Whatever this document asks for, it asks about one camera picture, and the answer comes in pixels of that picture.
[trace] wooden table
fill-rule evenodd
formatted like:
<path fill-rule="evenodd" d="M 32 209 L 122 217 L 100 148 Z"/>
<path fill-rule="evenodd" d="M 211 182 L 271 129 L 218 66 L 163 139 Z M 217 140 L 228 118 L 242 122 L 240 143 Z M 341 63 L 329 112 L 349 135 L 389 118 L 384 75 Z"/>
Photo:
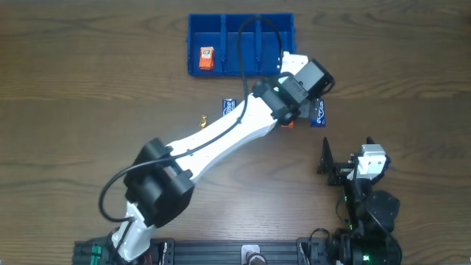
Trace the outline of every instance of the wooden table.
<path fill-rule="evenodd" d="M 3 1 L 0 259 L 69 264 L 74 240 L 115 224 L 101 187 L 148 140 L 199 130 L 242 99 L 239 78 L 187 73 L 188 13 L 293 12 L 298 53 L 332 73 L 327 127 L 306 121 L 214 166 L 156 236 L 295 239 L 334 231 L 340 188 L 315 173 L 322 138 L 345 161 L 368 135 L 392 164 L 375 189 L 400 199 L 403 264 L 471 255 L 471 4 L 418 1 Z M 124 186 L 107 196 L 124 212 Z"/>

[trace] wood grain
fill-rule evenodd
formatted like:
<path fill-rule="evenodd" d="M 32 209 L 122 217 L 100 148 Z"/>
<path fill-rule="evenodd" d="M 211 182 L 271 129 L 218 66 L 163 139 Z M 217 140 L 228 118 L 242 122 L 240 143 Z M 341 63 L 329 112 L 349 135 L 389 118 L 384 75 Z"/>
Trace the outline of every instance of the wood grain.
<path fill-rule="evenodd" d="M 0 1 L 0 260 L 69 264 L 106 234 L 99 190 L 148 140 L 168 143 L 242 98 L 238 78 L 188 76 L 188 13 L 293 12 L 298 52 L 337 85 L 327 127 L 299 121 L 212 168 L 156 236 L 295 239 L 335 230 L 339 188 L 315 174 L 322 138 L 346 160 L 371 135 L 392 157 L 375 188 L 401 201 L 403 264 L 471 256 L 471 4 L 467 0 Z M 123 214 L 124 187 L 106 207 Z"/>

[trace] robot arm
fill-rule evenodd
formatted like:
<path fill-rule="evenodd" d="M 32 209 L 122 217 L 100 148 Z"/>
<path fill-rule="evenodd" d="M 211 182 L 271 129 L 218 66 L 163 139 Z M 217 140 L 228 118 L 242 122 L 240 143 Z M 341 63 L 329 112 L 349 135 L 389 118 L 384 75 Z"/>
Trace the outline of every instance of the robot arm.
<path fill-rule="evenodd" d="M 126 217 L 111 240 L 125 262 L 139 257 L 149 248 L 155 230 L 169 223 L 188 206 L 194 184 L 215 163 L 245 143 L 266 135 L 277 124 L 288 124 L 299 114 L 300 105 L 319 98 L 334 81 L 315 60 L 304 55 L 283 55 L 283 67 L 277 79 L 262 79 L 247 97 L 247 109 L 239 124 L 203 149 L 176 160 L 142 166 L 124 178 Z M 147 143 L 133 165 L 182 154 L 220 135 L 235 124 L 245 102 L 231 113 L 187 138 L 164 146 L 158 139 Z"/>

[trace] blue bin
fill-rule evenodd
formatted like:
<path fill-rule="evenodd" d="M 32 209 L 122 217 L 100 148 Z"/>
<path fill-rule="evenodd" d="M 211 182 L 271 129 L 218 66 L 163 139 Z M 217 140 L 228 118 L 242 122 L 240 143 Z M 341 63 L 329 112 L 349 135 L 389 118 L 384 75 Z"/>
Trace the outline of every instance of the blue bin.
<path fill-rule="evenodd" d="M 195 77 L 240 76 L 237 61 L 237 33 L 242 23 L 255 15 L 268 18 L 277 27 L 283 51 L 296 53 L 294 16 L 292 13 L 270 14 L 189 14 L 188 73 Z M 214 69 L 199 69 L 201 47 L 214 47 Z M 268 76 L 280 73 L 280 47 L 273 29 L 262 21 L 254 21 L 242 32 L 242 60 L 247 76 Z"/>

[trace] gold object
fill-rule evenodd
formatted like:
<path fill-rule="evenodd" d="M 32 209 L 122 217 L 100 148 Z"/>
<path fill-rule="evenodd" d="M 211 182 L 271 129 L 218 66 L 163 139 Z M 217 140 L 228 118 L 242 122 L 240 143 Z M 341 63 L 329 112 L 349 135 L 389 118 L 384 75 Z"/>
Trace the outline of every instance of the gold object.
<path fill-rule="evenodd" d="M 199 122 L 199 126 L 201 129 L 204 129 L 206 127 L 206 124 L 208 121 L 206 120 L 207 116 L 205 114 L 201 115 L 201 121 Z"/>

